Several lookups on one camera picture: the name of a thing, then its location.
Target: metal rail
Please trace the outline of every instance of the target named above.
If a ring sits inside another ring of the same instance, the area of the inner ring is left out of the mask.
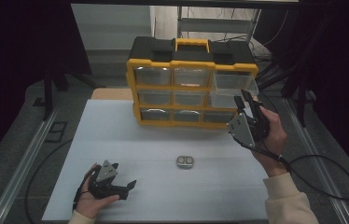
[[[286,98],[284,98],[285,108],[287,109],[287,112],[289,113],[297,132],[299,133],[299,136],[301,138],[302,143],[305,145],[307,152],[311,155],[318,155],[318,150],[316,146],[314,145],[314,142],[312,141],[310,135],[308,134],[308,131],[302,127],[299,120],[296,116],[296,109],[294,105],[289,102]],[[326,189],[326,192],[333,195],[341,195],[340,190],[338,189],[335,182],[332,180],[331,175],[328,172],[328,169],[326,168],[326,165],[321,160],[314,160],[314,168],[317,172],[317,175],[319,176],[319,179],[323,185],[323,187]],[[349,223],[349,208],[347,204],[344,201],[329,198],[331,200],[331,203],[334,207],[335,212],[337,213],[338,219],[343,224]]]
[[[58,114],[58,108],[62,101],[63,95],[60,94],[59,101],[54,107],[48,119],[41,121],[35,133],[35,136],[33,137],[32,141],[27,147],[17,169],[15,170],[14,174],[12,175],[11,179],[9,180],[6,186],[6,189],[0,197],[0,223],[3,223],[5,221],[8,212],[15,201],[15,198],[20,192],[21,186],[26,176],[29,174],[29,171],[35,161],[35,157],[37,156],[38,151],[40,150],[41,145],[43,144],[44,139],[46,138],[47,133],[49,132],[49,127],[51,126],[52,122],[55,120]]]

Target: wall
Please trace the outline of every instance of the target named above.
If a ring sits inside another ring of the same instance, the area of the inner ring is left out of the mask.
[[[85,50],[131,49],[139,35],[152,36],[149,6],[72,4]]]

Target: wrist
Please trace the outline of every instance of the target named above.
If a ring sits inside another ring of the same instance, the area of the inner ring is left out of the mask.
[[[271,164],[263,164],[262,167],[265,170],[265,173],[267,173],[268,177],[274,177],[278,175],[283,175],[287,173],[286,167],[277,161]]]
[[[87,218],[90,218],[90,219],[95,219],[96,216],[98,215],[98,212],[94,211],[94,210],[91,210],[89,208],[86,208],[86,209],[79,209],[79,208],[76,208],[76,211],[81,214],[82,216],[84,217],[87,217]]]
[[[73,211],[72,219],[80,221],[80,223],[94,223],[96,218],[86,217],[84,214],[79,213],[76,209]]]

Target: small metal object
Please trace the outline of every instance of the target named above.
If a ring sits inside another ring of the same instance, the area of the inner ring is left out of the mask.
[[[194,159],[190,156],[179,156],[177,157],[176,164],[181,169],[190,169],[194,166]]]

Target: finger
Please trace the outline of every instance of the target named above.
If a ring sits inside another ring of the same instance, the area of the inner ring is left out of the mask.
[[[282,124],[280,123],[280,118],[279,115],[274,113],[271,110],[266,109],[263,106],[259,107],[261,109],[262,114],[267,118],[268,122],[270,123],[271,129],[281,129]]]
[[[104,208],[105,206],[108,206],[109,204],[116,202],[119,200],[119,195],[112,195],[106,198],[103,198],[101,200],[97,201],[97,206],[99,207],[99,209]]]
[[[84,185],[81,188],[82,192],[88,191],[90,187],[90,181],[91,181],[91,176],[88,176],[87,180],[85,181]]]
[[[84,174],[84,177],[87,176],[87,174],[93,169],[95,168],[96,166],[98,165],[98,163],[94,163],[93,166],[90,168],[90,170]]]

